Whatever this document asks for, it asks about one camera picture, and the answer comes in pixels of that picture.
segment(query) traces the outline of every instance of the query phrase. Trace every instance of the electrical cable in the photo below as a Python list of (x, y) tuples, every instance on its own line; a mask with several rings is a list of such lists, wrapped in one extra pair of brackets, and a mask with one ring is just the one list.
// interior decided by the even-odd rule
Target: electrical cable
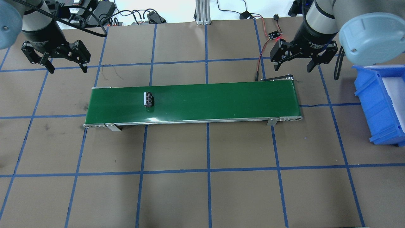
[(76, 16), (76, 14), (72, 13), (69, 17), (68, 22), (71, 22), (73, 20), (73, 18)]
[(263, 28), (264, 28), (264, 35), (265, 35), (266, 37), (269, 37), (269, 34), (268, 34), (267, 31), (266, 31), (266, 24), (264, 23), (264, 18), (263, 18), (262, 16), (253, 16), (253, 17), (260, 17), (260, 18), (262, 19), (262, 21), (263, 21)]
[(278, 20), (277, 20), (277, 27), (279, 27), (280, 34), (283, 33), (283, 32), (281, 31), (281, 28), (280, 28), (279, 24), (278, 24)]
[(132, 13), (137, 12), (137, 13), (139, 14), (139, 19), (142, 21), (142, 16), (141, 16), (141, 13), (139, 12), (139, 11), (141, 11), (141, 10), (136, 10), (136, 9), (134, 9), (134, 10), (132, 10)]
[(333, 79), (335, 81), (339, 80), (340, 77), (340, 70), (342, 69), (343, 57), (345, 55), (345, 50), (343, 47), (340, 47), (339, 54), (337, 55), (336, 65), (335, 65), (335, 72), (333, 74)]
[(247, 11), (247, 4), (246, 4), (246, 1), (243, 0), (243, 2), (245, 3), (245, 11)]
[(263, 17), (261, 14), (258, 14), (258, 13), (250, 13), (250, 14), (259, 15), (259, 16)]
[(218, 9), (219, 9), (220, 11), (225, 11), (225, 12), (234, 12), (234, 13), (237, 13), (237, 14), (241, 14), (241, 13), (238, 13), (238, 12), (233, 11), (233, 10), (220, 9), (220, 4), (218, 3), (218, 0), (217, 0), (217, 6), (218, 6)]
[(119, 26), (119, 20), (116, 17), (114, 18), (114, 23), (115, 23), (115, 26)]
[(86, 20), (84, 20), (84, 18), (79, 18), (79, 23), (80, 23), (80, 26), (82, 27), (82, 28), (84, 28), (84, 27), (86, 27), (86, 25), (87, 25), (87, 22), (86, 22)]
[(269, 41), (270, 41), (270, 39), (268, 39), (268, 40), (264, 43), (263, 48), (262, 48), (262, 52), (260, 53), (260, 56), (259, 56), (259, 60), (257, 61), (256, 82), (259, 80), (259, 66), (260, 66), (260, 60), (262, 59), (263, 52), (264, 52), (264, 50), (266, 49), (267, 43), (268, 43)]
[(117, 9), (117, 11), (119, 12), (119, 9), (118, 9), (118, 7), (117, 7), (117, 4), (115, 3), (115, 0), (114, 0), (114, 5), (115, 5), (115, 8)]
[(107, 20), (111, 19), (112, 17), (114, 17), (114, 16), (116, 16), (116, 15), (118, 15), (118, 14), (121, 14), (122, 12), (130, 12), (130, 14), (127, 14), (127, 15), (124, 15), (124, 16), (126, 17), (126, 16), (129, 16), (129, 15), (132, 15), (132, 16), (134, 17), (135, 22), (136, 22), (137, 24), (139, 24), (139, 23), (138, 23), (138, 20), (136, 19), (136, 16), (135, 16), (134, 12), (133, 12), (133, 11), (130, 11), (130, 10), (122, 10), (122, 11), (120, 11), (120, 12), (118, 12), (118, 13), (115, 13), (115, 14), (109, 16), (109, 17), (105, 17), (105, 16), (108, 16), (108, 14), (102, 13), (102, 14), (100, 14), (100, 16), (99, 16), (99, 21), (101, 21), (101, 24), (105, 24), (105, 22), (106, 22)]
[(61, 18), (56, 17), (56, 16), (54, 16), (54, 15), (52, 15), (52, 14), (46, 12), (45, 10), (40, 9), (40, 8), (38, 8), (38, 7), (34, 6), (34, 5), (31, 5), (30, 3), (24, 2), (24, 1), (22, 1), (22, 0), (12, 0), (12, 1), (14, 1), (14, 2), (16, 2), (16, 3), (19, 3), (19, 4), (21, 4), (21, 5), (27, 6), (27, 7), (31, 8), (31, 9), (33, 9), (33, 10), (36, 10), (36, 11), (40, 12), (41, 14), (43, 14), (43, 15), (45, 15), (45, 16), (48, 16), (48, 17), (50, 17), (50, 18), (52, 18), (52, 19), (54, 19), (54, 20), (56, 20), (56, 21), (58, 21), (58, 22), (60, 22), (60, 23), (62, 23), (62, 24), (66, 24), (66, 25), (68, 25), (68, 26), (77, 28), (77, 29), (79, 29), (79, 30), (81, 30), (81, 31), (90, 33), (90, 34), (95, 35), (95, 36), (98, 36), (98, 37), (106, 37), (106, 36), (107, 36), (107, 31), (106, 31), (105, 28), (101, 25), (100, 20), (98, 20), (98, 18), (93, 14), (93, 12), (91, 12), (89, 9), (87, 9), (87, 8), (85, 8), (85, 7), (83, 7), (83, 6), (66, 6), (66, 7), (69, 8), (69, 9), (77, 9), (77, 8), (79, 8), (79, 9), (83, 9), (83, 10), (85, 10), (85, 11), (89, 11), (89, 12), (90, 12), (90, 15), (93, 16), (93, 17), (95, 18), (95, 20), (97, 21), (97, 23), (101, 26), (101, 29), (103, 30), (104, 34), (97, 33), (97, 32), (93, 32), (93, 31), (91, 31), (91, 30), (89, 30), (89, 29), (82, 28), (82, 27), (77, 26), (77, 25), (75, 25), (75, 24), (73, 24), (73, 23), (69, 23), (69, 22), (67, 22), (67, 21), (64, 21), (64, 20), (62, 20)]

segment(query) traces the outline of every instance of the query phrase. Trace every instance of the blue tape line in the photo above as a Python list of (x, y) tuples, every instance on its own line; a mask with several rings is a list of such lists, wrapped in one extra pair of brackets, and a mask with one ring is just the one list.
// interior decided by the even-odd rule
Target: blue tape line
[[(96, 68), (98, 65), (87, 66), (88, 68)], [(65, 70), (65, 69), (80, 69), (80, 67), (55, 67), (55, 70)], [(1, 70), (0, 72), (24, 72), (24, 71), (46, 71), (46, 68), (36, 68), (36, 69), (16, 69), (16, 70)]]
[(0, 72), (20, 72), (20, 71), (46, 71), (45, 68), (37, 68), (37, 69), (20, 69), (20, 70), (1, 70)]
[(208, 84), (208, 27), (204, 26), (204, 40), (205, 40), (205, 83)]
[(224, 58), (224, 59), (208, 59), (208, 62), (230, 62), (230, 61), (245, 61), (258, 60), (259, 58)]
[[(153, 65), (164, 64), (178, 64), (178, 63), (196, 63), (196, 62), (230, 62), (230, 61), (245, 61), (245, 60), (258, 60), (259, 58), (226, 58), (226, 59), (208, 59), (208, 60), (190, 60), (190, 61), (173, 61), (173, 62), (154, 62)], [(141, 66), (151, 65), (150, 62), (142, 63), (126, 63), (126, 64), (104, 64), (100, 67), (127, 67), (127, 66)], [(56, 67), (57, 70), (63, 69), (79, 69), (80, 67)], [(88, 66), (88, 68), (98, 68), (98, 65)], [(45, 71), (45, 68), (38, 69), (19, 69), (19, 70), (2, 70), (0, 72), (24, 72), (24, 71)]]
[(3, 61), (1, 61), (0, 70), (3, 68), (4, 62), (6, 61), (7, 55), (9, 54), (10, 47), (8, 47), (6, 54), (4, 55)]
[[(350, 168), (376, 168), (376, 167), (402, 167), (405, 163), (377, 163), (377, 164), (354, 164), (348, 165)], [(346, 165), (332, 166), (281, 166), (280, 170), (316, 170), (316, 169), (339, 169), (346, 168)], [(251, 168), (216, 168), (210, 169), (210, 172), (240, 172), (240, 171), (266, 171), (277, 170), (277, 167), (251, 167)], [(190, 170), (155, 170), (143, 171), (143, 174), (164, 174), (164, 173), (193, 173), (208, 172), (208, 169), (190, 169)], [(83, 172), (78, 176), (110, 176), (110, 175), (135, 175), (141, 174), (140, 171), (129, 172)], [(43, 176), (75, 176), (75, 173), (44, 173), (44, 174), (16, 174), (15, 177), (43, 177)], [(0, 178), (12, 177), (11, 174), (0, 175)]]
[(281, 170), (318, 170), (318, 169), (339, 169), (346, 168), (345, 165), (333, 165), (333, 166), (286, 166), (280, 167)]
[(150, 65), (150, 62), (142, 62), (142, 63), (126, 63), (126, 64), (104, 64), (101, 67), (127, 67), (127, 66), (142, 66), (142, 65)]
[(208, 227), (212, 228), (211, 156), (210, 156), (210, 143), (209, 143), (209, 123), (207, 123), (207, 186), (208, 186)]
[(48, 115), (48, 116), (33, 116), (33, 118), (72, 118), (72, 117), (85, 117), (86, 114), (75, 115)]
[[(256, 30), (256, 37), (257, 37), (257, 43), (259, 45), (259, 55), (260, 55), (260, 53), (262, 53), (262, 45), (260, 44), (259, 30), (257, 29), (256, 18), (253, 19), (253, 22), (254, 22), (254, 28)], [(260, 64), (262, 66), (263, 79), (266, 79), (266, 73), (264, 72), (263, 58), (260, 59)]]
[[(48, 74), (49, 74), (49, 72), (47, 71), (47, 72), (45, 73), (45, 77), (44, 77), (44, 80), (43, 80), (43, 82), (42, 82), (41, 89), (39, 90), (39, 94), (38, 94), (38, 98), (36, 99), (36, 103), (35, 103), (34, 110), (32, 111), (32, 115), (33, 115), (33, 116), (35, 116), (35, 112), (36, 112), (36, 110), (37, 110), (37, 108), (38, 108), (39, 100), (41, 99), (41, 95), (42, 95), (42, 92), (43, 92), (43, 90), (44, 90), (45, 83), (46, 83), (46, 80), (47, 80), (47, 78), (48, 78)], [(17, 160), (17, 163), (15, 164), (14, 172), (13, 172), (13, 175), (12, 175), (12, 177), (11, 177), (9, 187), (8, 187), (8, 189), (7, 189), (6, 196), (5, 196), (5, 198), (4, 198), (2, 208), (1, 208), (1, 210), (0, 210), (0, 221), (1, 221), (1, 218), (2, 218), (2, 216), (3, 216), (4, 209), (5, 209), (5, 207), (6, 207), (6, 203), (7, 203), (7, 200), (8, 200), (8, 198), (9, 198), (9, 195), (10, 195), (11, 187), (13, 186), (13, 182), (14, 182), (14, 179), (15, 179), (15, 175), (17, 174), (18, 166), (20, 165), (21, 157), (22, 157), (22, 155), (23, 155), (24, 148), (25, 148), (25, 145), (26, 145), (26, 143), (27, 143), (28, 134), (30, 133), (30, 129), (31, 129), (33, 120), (34, 120), (33, 118), (30, 119), (30, 124), (28, 125), (28, 129), (27, 129), (26, 135), (25, 135), (25, 137), (24, 137), (24, 141), (23, 141), (23, 144), (22, 144), (22, 146), (21, 146), (20, 153), (18, 154), (18, 160)]]
[(265, 171), (265, 170), (277, 170), (277, 167), (217, 168), (211, 169), (211, 172), (240, 172), (240, 171)]
[(38, 174), (16, 174), (15, 177), (47, 177), (47, 176), (75, 176), (74, 173), (38, 173)]
[(276, 159), (277, 176), (278, 176), (278, 179), (279, 179), (281, 204), (283, 206), (284, 224), (288, 228), (287, 208), (286, 208), (286, 201), (285, 201), (285, 198), (284, 198), (283, 180), (281, 178), (281, 169), (280, 169), (280, 162), (279, 162), (279, 159), (278, 159), (276, 134), (274, 132), (274, 126), (271, 126), (271, 136), (273, 138), (274, 156), (275, 156), (275, 159)]
[(308, 108), (308, 107), (327, 107), (328, 104), (318, 104), (318, 105), (300, 105), (301, 108)]
[(31, 118), (70, 118), (70, 117), (84, 117), (86, 114), (77, 114), (77, 115), (49, 115), (49, 116), (3, 116), (0, 117), (0, 120), (7, 119), (31, 119)]
[(353, 105), (361, 105), (361, 103), (338, 103), (338, 104), (332, 104), (332, 106), (353, 106)]
[(173, 61), (173, 62), (154, 62), (154, 65), (164, 65), (164, 64), (178, 64), (178, 63), (196, 63), (196, 62), (206, 62), (205, 60), (190, 60), (190, 61)]
[(4, 116), (0, 117), (0, 120), (7, 120), (7, 119), (31, 119), (32, 116)]
[(354, 201), (355, 201), (355, 203), (356, 203), (358, 216), (359, 216), (359, 218), (360, 218), (361, 226), (362, 226), (362, 227), (365, 227), (365, 223), (364, 223), (363, 215), (362, 215), (362, 212), (361, 212), (360, 204), (359, 204), (358, 198), (357, 198), (356, 189), (355, 189), (354, 183), (353, 183), (352, 174), (351, 174), (351, 172), (350, 172), (349, 163), (348, 163), (348, 161), (347, 161), (346, 152), (345, 152), (345, 149), (344, 149), (344, 147), (343, 147), (342, 138), (341, 138), (341, 135), (340, 135), (339, 127), (338, 127), (338, 125), (337, 125), (335, 112), (333, 111), (333, 106), (332, 106), (332, 103), (331, 103), (331, 101), (330, 101), (328, 88), (327, 88), (327, 86), (326, 86), (326, 82), (325, 82), (325, 79), (324, 79), (324, 75), (323, 75), (323, 73), (322, 73), (322, 69), (321, 69), (320, 66), (318, 66), (318, 70), (319, 70), (319, 74), (320, 74), (320, 76), (321, 76), (322, 84), (323, 84), (324, 89), (325, 89), (326, 97), (327, 97), (327, 99), (328, 99), (328, 104), (329, 104), (330, 112), (331, 112), (331, 114), (332, 114), (333, 123), (334, 123), (334, 125), (335, 125), (337, 137), (338, 137), (338, 139), (339, 139), (339, 144), (340, 144), (340, 148), (341, 148), (341, 150), (342, 150), (343, 160), (345, 161), (345, 166), (346, 166), (346, 170), (347, 170), (347, 175), (348, 175), (348, 177), (349, 177), (350, 185), (351, 185), (351, 187), (352, 187), (353, 197), (354, 197)]
[(148, 135), (148, 125), (145, 126), (145, 132), (143, 134), (143, 148), (142, 148), (141, 171), (140, 171), (140, 176), (139, 176), (138, 202), (136, 204), (136, 219), (135, 219), (136, 228), (139, 227), (139, 215), (141, 214), (141, 196), (142, 196), (142, 184), (143, 184), (143, 170), (145, 168), (147, 135)]
[(77, 177), (78, 177), (77, 174), (79, 173), (79, 169), (80, 169), (81, 157), (83, 156), (83, 149), (84, 149), (84, 143), (86, 141), (86, 135), (87, 135), (87, 128), (84, 129), (83, 139), (81, 141), (80, 153), (79, 153), (79, 158), (77, 160), (77, 166), (76, 166), (75, 180), (73, 181), (72, 193), (70, 195), (70, 201), (69, 201), (69, 206), (68, 206), (68, 212), (66, 214), (65, 228), (67, 228), (68, 224), (69, 224), (70, 212), (72, 210), (73, 198), (75, 197), (75, 191), (76, 191), (76, 184), (77, 184)]
[(395, 167), (395, 166), (405, 166), (405, 163), (349, 165), (350, 168)]
[(152, 77), (153, 77), (153, 65), (154, 65), (154, 59), (155, 59), (155, 44), (156, 44), (156, 29), (157, 29), (157, 24), (155, 24), (155, 31), (153, 33), (153, 45), (152, 45), (152, 58), (151, 58), (151, 73), (149, 76), (149, 86), (152, 86)]
[(143, 174), (163, 174), (163, 173), (189, 173), (189, 172), (207, 172), (207, 169), (193, 169), (193, 170), (157, 170), (157, 171), (143, 171)]
[(105, 50), (105, 45), (106, 45), (106, 43), (107, 43), (107, 37), (104, 37), (104, 43), (103, 43), (103, 45), (102, 45), (100, 60), (99, 60), (99, 62), (98, 62), (98, 66), (97, 66), (97, 74), (96, 74), (96, 80), (94, 81), (94, 87), (97, 87), (98, 76), (99, 76), (99, 74), (100, 74), (100, 68), (101, 68), (101, 64), (102, 64), (102, 58), (103, 58), (103, 56), (104, 56), (104, 50)]

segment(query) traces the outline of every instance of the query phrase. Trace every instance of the green conveyor belt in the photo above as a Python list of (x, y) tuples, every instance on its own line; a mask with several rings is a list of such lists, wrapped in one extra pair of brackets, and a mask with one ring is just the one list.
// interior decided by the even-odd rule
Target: green conveyor belt
[[(146, 91), (153, 94), (153, 107), (143, 105)], [(276, 117), (301, 117), (292, 80), (94, 88), (84, 126), (231, 122)]]

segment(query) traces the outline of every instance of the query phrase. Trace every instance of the black cable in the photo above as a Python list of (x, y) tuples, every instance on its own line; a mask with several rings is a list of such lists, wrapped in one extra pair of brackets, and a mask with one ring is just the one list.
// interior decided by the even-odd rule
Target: black cable
[(105, 28), (101, 25), (101, 23), (100, 23), (100, 21), (98, 20), (98, 18), (93, 14), (93, 12), (91, 12), (89, 9), (87, 9), (87, 8), (85, 8), (85, 7), (83, 7), (83, 6), (67, 6), (67, 8), (69, 8), (69, 9), (76, 9), (76, 8), (79, 8), (79, 9), (83, 9), (83, 10), (85, 10), (85, 11), (89, 11), (89, 12), (90, 12), (90, 15), (93, 16), (93, 17), (95, 18), (95, 20), (98, 22), (98, 24), (101, 26), (101, 29), (103, 30), (104, 34), (97, 33), (97, 32), (93, 32), (93, 31), (88, 30), (88, 29), (86, 29), (86, 28), (82, 28), (82, 27), (80, 27), (80, 26), (77, 26), (77, 25), (75, 25), (75, 24), (73, 24), (73, 23), (69, 23), (69, 22), (67, 22), (67, 21), (64, 21), (64, 20), (60, 19), (59, 17), (56, 17), (56, 16), (54, 16), (54, 15), (52, 15), (52, 14), (46, 12), (45, 10), (42, 10), (42, 9), (40, 9), (40, 8), (34, 6), (34, 5), (31, 5), (30, 3), (24, 2), (24, 1), (22, 1), (22, 0), (12, 0), (12, 1), (14, 1), (14, 2), (16, 2), (16, 3), (19, 3), (19, 4), (21, 4), (21, 5), (27, 6), (27, 7), (31, 8), (31, 9), (34, 9), (34, 10), (40, 12), (41, 14), (43, 14), (43, 15), (45, 15), (45, 16), (48, 16), (48, 17), (50, 17), (50, 18), (52, 18), (52, 19), (54, 19), (54, 20), (56, 20), (56, 21), (58, 21), (58, 22), (60, 22), (60, 23), (62, 23), (62, 24), (66, 24), (66, 25), (68, 25), (68, 26), (77, 28), (77, 29), (79, 29), (79, 30), (81, 30), (81, 31), (90, 33), (90, 34), (95, 35), (95, 36), (98, 36), (98, 37), (106, 37), (106, 36), (107, 36), (107, 31), (106, 31)]
[(243, 0), (243, 2), (245, 3), (245, 11), (247, 11), (247, 4), (246, 4), (246, 1)]
[(217, 0), (217, 6), (218, 6), (218, 9), (220, 10), (220, 11), (225, 11), (225, 12), (234, 12), (234, 13), (238, 13), (238, 12), (236, 12), (236, 11), (233, 11), (233, 10), (226, 10), (226, 9), (220, 9), (220, 4), (218, 3), (218, 0)]
[(132, 13), (137, 12), (137, 13), (139, 14), (139, 19), (142, 21), (142, 16), (141, 16), (141, 13), (139, 12), (139, 11), (141, 11), (141, 10), (136, 10), (136, 9), (134, 9), (134, 10), (132, 10)]
[(72, 13), (72, 14), (70, 15), (70, 17), (69, 17), (68, 22), (71, 22), (71, 21), (73, 20), (73, 18), (75, 17), (75, 15), (76, 15), (76, 14)]
[(86, 27), (86, 25), (87, 25), (87, 22), (86, 22), (86, 20), (84, 20), (84, 18), (79, 18), (79, 23), (80, 23), (80, 26), (81, 27)]
[(250, 13), (250, 14), (259, 15), (259, 16), (263, 17), (261, 14), (258, 14), (258, 13)]
[(337, 55), (337, 59), (336, 59), (335, 73), (333, 74), (333, 79), (335, 79), (335, 81), (339, 80), (340, 70), (342, 69), (344, 55), (345, 55), (345, 50), (341, 46), (340, 50), (339, 50), (339, 54)]
[(116, 26), (119, 26), (119, 20), (116, 17), (114, 18), (114, 23)]
[(100, 14), (100, 16), (99, 16), (99, 21), (101, 21), (101, 24), (105, 24), (105, 22), (106, 22), (107, 20), (111, 19), (112, 17), (114, 17), (114, 16), (116, 16), (116, 15), (118, 15), (118, 14), (121, 14), (122, 12), (130, 12), (130, 14), (127, 14), (127, 15), (124, 15), (124, 16), (132, 15), (132, 16), (134, 17), (135, 22), (136, 22), (137, 24), (139, 24), (139, 23), (138, 23), (138, 20), (137, 20), (136, 17), (135, 17), (135, 14), (133, 13), (133, 11), (130, 11), (130, 10), (122, 10), (122, 11), (120, 11), (120, 12), (118, 12), (118, 13), (114, 13), (113, 15), (111, 15), (111, 16), (109, 16), (109, 17), (101, 17), (101, 16), (103, 16), (103, 15), (108, 16), (108, 14), (102, 13), (102, 14)]
[(125, 15), (122, 15), (122, 14), (120, 13), (120, 11), (119, 11), (119, 9), (118, 9), (118, 7), (117, 7), (117, 4), (115, 3), (115, 0), (114, 0), (114, 5), (115, 5), (115, 8), (117, 9), (117, 11), (119, 12), (119, 14), (120, 14), (121, 16), (125, 16)]

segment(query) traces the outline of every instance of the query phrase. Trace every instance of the electrolytic capacitor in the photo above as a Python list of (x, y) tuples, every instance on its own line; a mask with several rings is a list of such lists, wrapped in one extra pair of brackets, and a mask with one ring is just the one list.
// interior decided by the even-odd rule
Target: electrolytic capacitor
[(143, 93), (143, 105), (147, 108), (153, 106), (153, 96), (151, 92)]

